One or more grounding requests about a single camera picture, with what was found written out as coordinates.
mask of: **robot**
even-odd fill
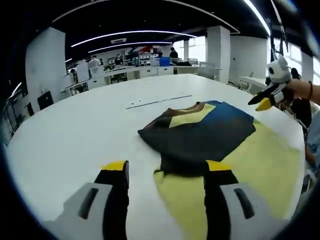
[[[279,55],[279,58],[267,65],[271,83],[265,89],[257,93],[248,105],[258,104],[256,111],[264,111],[270,109],[275,104],[283,100],[292,101],[294,93],[291,89],[286,88],[291,80],[291,74],[288,69],[286,59]]]

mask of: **ceiling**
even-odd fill
[[[288,30],[288,40],[302,46],[305,52],[309,51],[300,34],[302,33],[301,18],[289,14],[282,5],[277,3],[279,0],[274,1],[283,25]],[[280,29],[270,0],[251,0],[251,2],[264,19],[270,19],[275,28]],[[160,30],[187,32],[201,36],[206,34],[207,27],[221,25],[233,34],[239,31],[242,36],[267,37],[262,24],[243,0],[55,0],[49,2],[29,0],[19,8],[15,7],[15,4],[14,1],[8,2],[8,7],[15,9],[15,17],[14,21],[11,21],[12,24],[7,24],[2,29],[10,33],[7,34],[6,40],[10,43],[8,46],[13,46],[11,52],[9,52],[10,47],[4,49],[5,54],[10,57],[7,61],[7,72],[10,72],[8,79],[11,79],[11,85],[6,83],[8,92],[12,92],[11,88],[21,81],[24,84],[26,47],[48,27],[66,33],[65,57],[73,60],[86,58],[90,54],[89,51],[108,47],[111,45],[110,40],[118,38],[127,38],[127,43],[174,42],[188,38],[167,33],[131,33],[104,37],[71,47],[75,43],[90,38],[125,31]],[[279,30],[273,33],[277,38],[281,36]]]

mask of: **blue container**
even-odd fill
[[[160,67],[168,67],[170,66],[170,57],[163,56],[159,58]]]

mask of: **bracelet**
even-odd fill
[[[314,91],[314,86],[312,85],[312,82],[311,82],[311,81],[309,81],[309,83],[310,83],[310,93],[309,93],[309,96],[308,96],[307,100],[310,101],[310,99],[311,99],[311,97],[312,97],[312,93],[313,93],[313,91]]]

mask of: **ceiling light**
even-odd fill
[[[172,44],[172,42],[169,42],[169,41],[142,41],[142,42],[124,43],[124,44],[106,46],[106,47],[99,48],[99,49],[96,49],[96,50],[88,51],[88,54],[96,52],[96,51],[99,51],[99,50],[103,50],[103,49],[110,49],[110,48],[126,46],[126,45],[135,45],[135,44]]]
[[[268,34],[268,36],[271,35],[270,29],[266,23],[266,21],[263,19],[263,17],[261,16],[260,12],[258,11],[258,9],[255,7],[255,5],[253,5],[253,3],[250,0],[243,0],[248,6],[249,8],[251,8],[251,10],[254,12],[254,14],[256,15],[256,17],[259,19],[259,21],[262,23],[262,26],[264,27],[266,33]]]
[[[183,36],[188,36],[191,38],[196,38],[197,36],[191,35],[191,34],[186,34],[186,33],[181,33],[181,32],[174,32],[174,31],[158,31],[158,30],[138,30],[138,31],[123,31],[123,32],[116,32],[116,33],[111,33],[111,34],[107,34],[107,35],[102,35],[102,36],[97,36],[94,38],[90,38],[88,40],[84,40],[81,42],[78,42],[74,45],[72,45],[71,47],[75,47],[78,46],[80,44],[84,44],[87,43],[89,41],[93,41],[96,39],[100,39],[100,38],[105,38],[105,37],[110,37],[110,36],[115,36],[115,35],[122,35],[122,34],[137,34],[137,33],[160,33],[160,34],[176,34],[176,35],[183,35]]]
[[[20,87],[21,83],[22,83],[22,82],[20,82],[20,83],[18,84],[18,86],[16,86],[16,88],[13,90],[11,96],[15,95],[15,93],[16,93],[16,91],[18,90],[18,88]]]

